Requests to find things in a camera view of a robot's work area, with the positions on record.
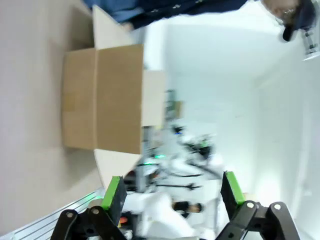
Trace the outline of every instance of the white wall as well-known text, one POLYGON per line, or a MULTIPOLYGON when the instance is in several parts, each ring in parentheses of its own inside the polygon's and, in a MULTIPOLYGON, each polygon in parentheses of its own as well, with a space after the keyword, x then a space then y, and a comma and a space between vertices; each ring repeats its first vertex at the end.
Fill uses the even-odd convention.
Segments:
POLYGON ((304 238, 320 239, 320 58, 285 55, 257 79, 259 132, 255 193, 284 201, 304 238))
POLYGON ((236 75, 174 75, 183 121, 194 134, 213 134, 227 168, 245 192, 252 190, 256 93, 252 82, 236 75))

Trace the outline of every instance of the white ceiling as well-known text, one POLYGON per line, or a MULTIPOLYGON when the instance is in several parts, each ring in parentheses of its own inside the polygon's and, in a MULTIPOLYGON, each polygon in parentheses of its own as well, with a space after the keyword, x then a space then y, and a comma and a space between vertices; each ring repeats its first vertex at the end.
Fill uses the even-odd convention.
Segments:
POLYGON ((238 11, 181 15, 152 24, 145 59, 151 69, 173 73, 257 77, 299 42, 283 42, 282 31, 260 1, 249 1, 238 11))

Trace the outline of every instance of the cardboard box flap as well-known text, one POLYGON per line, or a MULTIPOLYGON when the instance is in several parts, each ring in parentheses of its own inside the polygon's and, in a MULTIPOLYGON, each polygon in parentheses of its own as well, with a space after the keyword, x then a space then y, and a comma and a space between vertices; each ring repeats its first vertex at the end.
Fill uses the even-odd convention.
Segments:
POLYGON ((94 48, 68 52, 64 58, 62 134, 71 148, 95 148, 95 68, 94 48))
POLYGON ((162 126, 165 118, 164 71, 143 72, 142 126, 162 126))
POLYGON ((97 50, 134 44, 130 35, 97 5, 92 8, 94 47, 97 50))
POLYGON ((97 52, 97 149, 140 154, 143 46, 97 52))
POLYGON ((103 186, 107 188, 112 176, 124 176, 134 169, 141 155, 95 149, 94 157, 103 186))

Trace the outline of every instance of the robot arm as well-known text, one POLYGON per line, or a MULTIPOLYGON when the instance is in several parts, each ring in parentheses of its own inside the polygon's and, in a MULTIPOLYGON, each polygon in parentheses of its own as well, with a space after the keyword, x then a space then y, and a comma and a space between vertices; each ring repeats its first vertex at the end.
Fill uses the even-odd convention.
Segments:
MULTIPOLYGON (((100 236, 102 240, 126 240, 117 227, 127 196, 124 181, 109 188, 101 206, 93 206, 79 214, 75 210, 61 213, 54 228, 52 240, 84 240, 100 236)), ((272 203, 269 207, 259 202, 244 201, 240 188, 232 172, 225 172, 221 195, 230 222, 224 227, 216 240, 242 240, 247 232, 259 232, 264 240, 300 240, 294 221, 283 202, 272 203)), ((154 207, 149 216, 157 218, 159 211, 154 207)))

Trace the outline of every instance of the white panel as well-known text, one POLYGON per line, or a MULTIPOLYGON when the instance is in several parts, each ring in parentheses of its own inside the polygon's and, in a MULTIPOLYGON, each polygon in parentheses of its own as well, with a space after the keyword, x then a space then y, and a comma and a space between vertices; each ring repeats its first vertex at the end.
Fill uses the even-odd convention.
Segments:
POLYGON ((134 44, 129 34, 100 7, 93 6, 93 33, 96 49, 115 48, 134 44))
POLYGON ((94 157, 103 186, 107 189, 111 178, 113 176, 124 176, 130 172, 141 155, 95 149, 94 157))
POLYGON ((165 117, 165 84, 164 71, 143 73, 142 89, 142 126, 161 126, 165 117))

